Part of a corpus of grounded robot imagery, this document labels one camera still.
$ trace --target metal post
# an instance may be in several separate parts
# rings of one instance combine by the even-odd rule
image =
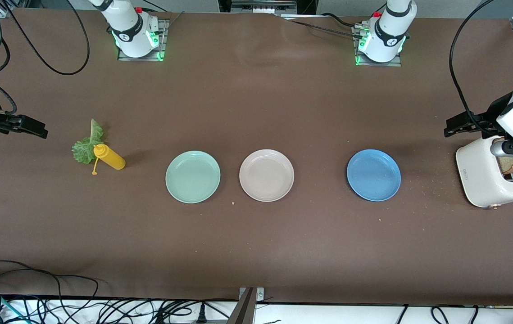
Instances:
[[[252,324],[254,322],[254,310],[256,308],[256,288],[250,287],[244,290],[242,297],[238,300],[236,307],[230,314],[226,324]]]

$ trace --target yellow squeeze bottle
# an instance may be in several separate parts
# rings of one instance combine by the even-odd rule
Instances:
[[[94,163],[94,170],[92,174],[96,175],[96,164],[98,159],[104,161],[112,168],[116,170],[122,170],[126,166],[126,161],[118,153],[111,150],[106,144],[94,145],[94,155],[96,156],[96,162]]]

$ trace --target mint green plate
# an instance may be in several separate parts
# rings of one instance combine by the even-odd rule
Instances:
[[[166,188],[182,203],[200,203],[217,191],[220,168],[207,153],[191,150],[176,156],[166,170]]]

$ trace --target green lettuce leaf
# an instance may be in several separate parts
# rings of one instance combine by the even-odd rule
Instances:
[[[81,141],[77,141],[73,146],[74,159],[80,163],[90,164],[96,159],[94,156],[94,145],[103,144],[102,136],[104,130],[94,119],[90,121],[90,137],[85,137]]]

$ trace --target brown table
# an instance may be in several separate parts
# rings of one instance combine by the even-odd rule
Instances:
[[[48,62],[81,65],[72,12],[16,13]],[[238,287],[265,286],[273,301],[513,304],[513,205],[470,205],[454,153],[479,134],[442,135],[463,110],[448,71],[461,20],[415,20],[403,66],[376,68],[355,66],[350,39],[268,14],[183,14],[164,62],[118,62],[104,17],[81,17],[91,58],[69,77],[2,21],[12,61],[0,84],[50,133],[0,134],[0,258],[104,279],[102,296],[234,298]],[[330,18],[306,21],[346,31]],[[508,21],[471,21],[455,66],[477,113],[512,90]],[[103,164],[92,176],[73,160],[91,118],[127,168]],[[263,148],[295,169],[293,189],[274,203],[238,182],[242,160]],[[349,188],[345,166],[366,148],[400,166],[390,201]],[[222,181],[208,201],[186,205],[168,194],[164,172],[193,149],[216,158]],[[0,288],[56,293],[39,275]],[[64,293],[90,289],[71,281]]]

